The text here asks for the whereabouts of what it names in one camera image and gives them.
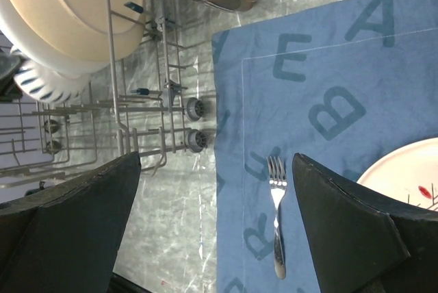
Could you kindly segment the beige plate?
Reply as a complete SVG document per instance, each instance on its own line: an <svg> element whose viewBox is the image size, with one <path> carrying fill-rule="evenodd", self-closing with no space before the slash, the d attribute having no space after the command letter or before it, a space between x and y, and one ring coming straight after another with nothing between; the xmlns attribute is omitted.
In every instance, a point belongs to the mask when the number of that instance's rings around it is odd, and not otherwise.
<svg viewBox="0 0 438 293"><path fill-rule="evenodd" d="M77 60L106 62L108 34L115 57L133 53L143 37L146 14L127 7L144 0L10 0L21 18L54 49Z"/></svg>

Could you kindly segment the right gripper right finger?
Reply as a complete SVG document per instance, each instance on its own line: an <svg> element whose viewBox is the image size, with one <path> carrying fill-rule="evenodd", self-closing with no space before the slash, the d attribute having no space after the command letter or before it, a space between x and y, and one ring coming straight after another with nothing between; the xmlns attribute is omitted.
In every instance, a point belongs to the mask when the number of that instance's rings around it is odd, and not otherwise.
<svg viewBox="0 0 438 293"><path fill-rule="evenodd" d="M355 183L310 157L294 189L321 292L436 292L437 213Z"/></svg>

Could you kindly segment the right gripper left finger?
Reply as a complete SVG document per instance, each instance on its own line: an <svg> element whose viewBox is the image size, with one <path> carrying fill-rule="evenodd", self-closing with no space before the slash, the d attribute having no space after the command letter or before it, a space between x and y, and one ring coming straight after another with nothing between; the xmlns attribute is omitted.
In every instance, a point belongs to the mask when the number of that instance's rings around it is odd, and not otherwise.
<svg viewBox="0 0 438 293"><path fill-rule="evenodd" d="M1 204L2 292L106 292L140 179L138 153Z"/></svg>

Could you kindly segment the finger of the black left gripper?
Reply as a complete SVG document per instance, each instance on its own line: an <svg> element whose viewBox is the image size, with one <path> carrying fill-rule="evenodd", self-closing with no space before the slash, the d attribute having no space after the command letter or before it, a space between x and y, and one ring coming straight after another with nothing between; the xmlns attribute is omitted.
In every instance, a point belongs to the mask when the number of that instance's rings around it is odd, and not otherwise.
<svg viewBox="0 0 438 293"><path fill-rule="evenodd" d="M1 52L1 101L15 101L23 96L21 89L14 81L20 65L19 56Z"/></svg>

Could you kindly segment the white strawberry pattern plate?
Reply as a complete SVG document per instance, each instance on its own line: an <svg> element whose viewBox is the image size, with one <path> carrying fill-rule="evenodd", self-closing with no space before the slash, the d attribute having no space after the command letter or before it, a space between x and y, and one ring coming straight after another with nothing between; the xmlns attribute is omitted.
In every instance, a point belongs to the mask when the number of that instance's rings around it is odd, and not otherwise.
<svg viewBox="0 0 438 293"><path fill-rule="evenodd" d="M1 0L1 32L27 57L69 78L93 74L107 62L76 60L54 49L21 18L10 0Z"/></svg>

